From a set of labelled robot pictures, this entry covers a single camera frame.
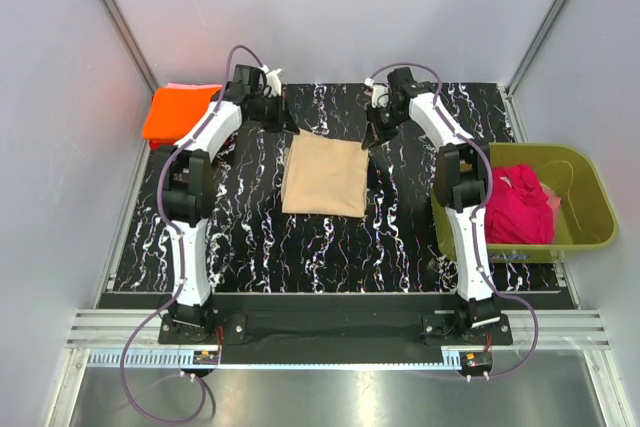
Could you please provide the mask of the beige t shirt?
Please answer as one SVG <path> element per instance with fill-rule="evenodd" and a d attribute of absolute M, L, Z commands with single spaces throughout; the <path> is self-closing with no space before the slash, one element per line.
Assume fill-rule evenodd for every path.
<path fill-rule="evenodd" d="M 286 155 L 282 212 L 363 218 L 369 154 L 356 141 L 302 131 Z"/>

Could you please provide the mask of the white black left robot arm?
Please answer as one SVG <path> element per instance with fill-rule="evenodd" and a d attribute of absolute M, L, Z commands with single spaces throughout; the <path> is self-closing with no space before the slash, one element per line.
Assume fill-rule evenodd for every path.
<path fill-rule="evenodd" d="M 270 133 L 300 132 L 283 94 L 281 72 L 265 65 L 236 65 L 202 119 L 173 146 L 159 149 L 163 165 L 156 205 L 169 230 L 174 274 L 171 298 L 160 309 L 163 335 L 200 343 L 221 333 L 205 253 L 216 198 L 213 160 L 246 122 Z"/>

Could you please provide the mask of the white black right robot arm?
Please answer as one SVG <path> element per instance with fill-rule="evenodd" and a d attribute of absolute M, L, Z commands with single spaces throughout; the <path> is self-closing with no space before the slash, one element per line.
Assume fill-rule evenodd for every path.
<path fill-rule="evenodd" d="M 474 139 L 446 110 L 441 78 L 430 67 L 394 62 L 364 84 L 370 91 L 364 150 L 389 142 L 409 120 L 436 149 L 433 194 L 453 233 L 458 274 L 451 332 L 464 340 L 487 335 L 501 320 L 484 227 L 493 189 L 488 144 Z"/>

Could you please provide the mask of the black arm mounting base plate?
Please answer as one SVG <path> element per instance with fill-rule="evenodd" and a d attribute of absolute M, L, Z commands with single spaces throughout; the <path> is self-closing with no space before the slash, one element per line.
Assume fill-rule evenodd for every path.
<path fill-rule="evenodd" d="M 354 364 L 437 362 L 443 347 L 510 346 L 509 320 L 464 340 L 451 332 L 454 294 L 216 294 L 221 333 L 195 343 L 163 335 L 169 345 L 222 343 L 227 365 L 327 368 Z"/>

